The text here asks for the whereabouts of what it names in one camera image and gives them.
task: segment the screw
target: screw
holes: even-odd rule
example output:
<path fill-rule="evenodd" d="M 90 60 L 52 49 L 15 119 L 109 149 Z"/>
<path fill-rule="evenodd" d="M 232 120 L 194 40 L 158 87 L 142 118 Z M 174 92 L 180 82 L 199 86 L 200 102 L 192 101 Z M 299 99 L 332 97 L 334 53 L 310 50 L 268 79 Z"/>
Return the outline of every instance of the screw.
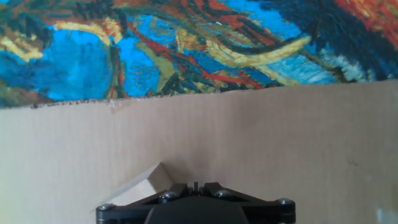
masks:
<path fill-rule="evenodd" d="M 278 199 L 278 202 L 281 203 L 282 205 L 288 205 L 292 203 L 291 199 L 289 198 L 280 198 Z"/>
<path fill-rule="evenodd" d="M 160 197 L 162 199 L 171 199 L 174 198 L 175 196 L 177 196 L 175 192 L 164 192 L 164 194 L 162 194 Z"/>
<path fill-rule="evenodd" d="M 110 208 L 113 208 L 113 207 L 115 207 L 115 206 L 116 206 L 116 205 L 114 205 L 114 204 L 112 204 L 112 203 L 106 203 L 106 204 L 103 204 L 103 205 L 99 206 L 98 209 L 104 211 L 104 210 L 108 210 L 108 209 L 110 209 Z"/>
<path fill-rule="evenodd" d="M 227 190 L 219 190 L 215 194 L 216 197 L 222 198 L 222 197 L 228 197 L 229 192 Z"/>

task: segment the corrugated cardboard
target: corrugated cardboard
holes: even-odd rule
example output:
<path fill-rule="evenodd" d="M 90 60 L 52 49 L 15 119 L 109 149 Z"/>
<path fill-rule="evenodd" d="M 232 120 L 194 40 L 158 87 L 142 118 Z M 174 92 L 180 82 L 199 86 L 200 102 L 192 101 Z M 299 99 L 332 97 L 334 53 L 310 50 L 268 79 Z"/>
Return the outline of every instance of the corrugated cardboard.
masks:
<path fill-rule="evenodd" d="M 0 111 L 0 223 L 94 223 L 158 162 L 297 203 L 297 223 L 398 223 L 398 82 Z"/>

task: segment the cardboard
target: cardboard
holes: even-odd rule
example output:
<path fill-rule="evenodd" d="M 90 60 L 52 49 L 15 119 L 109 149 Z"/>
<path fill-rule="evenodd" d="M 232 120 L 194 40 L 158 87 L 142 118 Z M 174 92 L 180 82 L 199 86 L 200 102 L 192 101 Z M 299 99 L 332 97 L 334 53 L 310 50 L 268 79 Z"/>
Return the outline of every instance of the cardboard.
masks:
<path fill-rule="evenodd" d="M 143 198 L 169 189 L 173 182 L 170 180 L 162 164 L 156 164 L 129 182 L 118 187 L 108 198 L 96 207 L 105 203 L 124 206 Z"/>
<path fill-rule="evenodd" d="M 297 223 L 397 223 L 398 82 L 0 111 L 0 223 L 94 223 L 162 162 L 297 203 Z"/>

